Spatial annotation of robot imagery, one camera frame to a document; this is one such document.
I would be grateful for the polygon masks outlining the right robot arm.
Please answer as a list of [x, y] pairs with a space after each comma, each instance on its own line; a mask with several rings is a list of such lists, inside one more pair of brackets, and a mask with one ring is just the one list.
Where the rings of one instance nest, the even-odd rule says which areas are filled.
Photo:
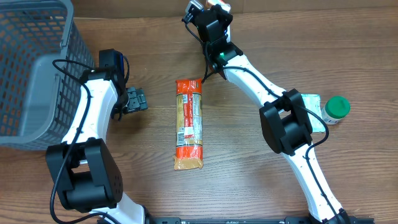
[[312, 223], [349, 223], [347, 212], [333, 195], [315, 155], [310, 118], [318, 115], [305, 107], [300, 92], [287, 91], [256, 70], [230, 38], [233, 16], [227, 4], [209, 9], [190, 1], [184, 23], [193, 24], [203, 47], [206, 66], [235, 84], [259, 108], [262, 135], [268, 146], [290, 164], [308, 204]]

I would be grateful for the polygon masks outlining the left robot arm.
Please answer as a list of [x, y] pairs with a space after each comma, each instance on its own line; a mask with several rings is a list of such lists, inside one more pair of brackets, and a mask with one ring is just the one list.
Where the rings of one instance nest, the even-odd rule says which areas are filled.
[[129, 62], [114, 49], [99, 52], [99, 66], [83, 66], [74, 81], [81, 95], [72, 125], [60, 144], [49, 146], [46, 163], [54, 185], [50, 196], [50, 215], [55, 214], [55, 199], [66, 210], [84, 216], [79, 223], [98, 216], [98, 223], [155, 223], [148, 210], [124, 193], [123, 178], [106, 146], [109, 120], [114, 116], [146, 110], [144, 92], [127, 88]]

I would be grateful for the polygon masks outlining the green wet wipes packet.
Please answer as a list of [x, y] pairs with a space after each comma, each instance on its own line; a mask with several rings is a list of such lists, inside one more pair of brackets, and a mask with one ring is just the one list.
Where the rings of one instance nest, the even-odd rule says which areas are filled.
[[[321, 108], [320, 102], [321, 98], [320, 95], [316, 94], [302, 94], [303, 102], [305, 107], [310, 111], [314, 112], [317, 116], [321, 118]], [[323, 133], [325, 132], [325, 127], [322, 123], [314, 116], [309, 115], [309, 119], [312, 125], [312, 129], [314, 133]]]

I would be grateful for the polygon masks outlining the orange tissue packet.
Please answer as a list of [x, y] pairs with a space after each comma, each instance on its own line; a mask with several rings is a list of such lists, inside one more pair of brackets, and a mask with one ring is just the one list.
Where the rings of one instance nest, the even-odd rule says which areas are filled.
[[212, 6], [215, 5], [220, 5], [221, 8], [227, 12], [231, 11], [231, 5], [228, 3], [225, 3], [223, 0], [206, 0], [205, 2], [205, 8], [210, 9]]

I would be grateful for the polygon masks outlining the red snack bar packet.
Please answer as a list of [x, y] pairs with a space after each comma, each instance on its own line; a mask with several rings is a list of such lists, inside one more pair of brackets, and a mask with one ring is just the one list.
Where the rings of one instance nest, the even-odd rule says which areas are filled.
[[183, 112], [184, 112], [184, 138], [194, 137], [193, 128], [193, 93], [183, 95]]

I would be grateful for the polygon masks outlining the green lid Knorr jar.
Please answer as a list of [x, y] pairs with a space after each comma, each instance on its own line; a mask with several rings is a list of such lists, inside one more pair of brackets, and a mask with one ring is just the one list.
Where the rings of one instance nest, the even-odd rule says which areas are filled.
[[321, 110], [322, 119], [326, 124], [336, 124], [350, 112], [349, 101], [342, 96], [330, 98]]

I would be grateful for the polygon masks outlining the orange noodle packet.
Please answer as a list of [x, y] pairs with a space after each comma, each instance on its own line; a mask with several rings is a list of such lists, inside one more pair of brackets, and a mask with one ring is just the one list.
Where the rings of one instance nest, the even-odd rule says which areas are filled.
[[[201, 80], [177, 80], [176, 92], [176, 152], [175, 170], [201, 169], [203, 167], [203, 110]], [[194, 137], [184, 138], [183, 95], [193, 93]]]

